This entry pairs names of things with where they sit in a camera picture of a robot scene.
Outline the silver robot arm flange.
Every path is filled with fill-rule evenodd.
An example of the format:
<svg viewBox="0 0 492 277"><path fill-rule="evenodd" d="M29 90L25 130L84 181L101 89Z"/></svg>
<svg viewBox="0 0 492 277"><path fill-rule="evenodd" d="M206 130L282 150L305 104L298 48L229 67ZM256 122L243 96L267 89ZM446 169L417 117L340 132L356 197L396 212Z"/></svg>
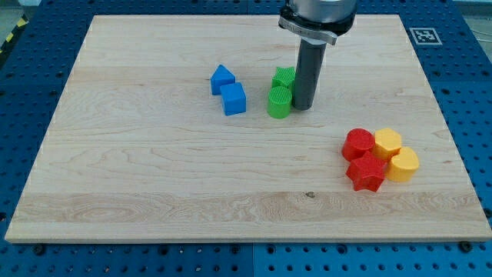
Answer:
<svg viewBox="0 0 492 277"><path fill-rule="evenodd" d="M356 13L356 0L287 0L278 25L312 45L335 45L351 29Z"/></svg>

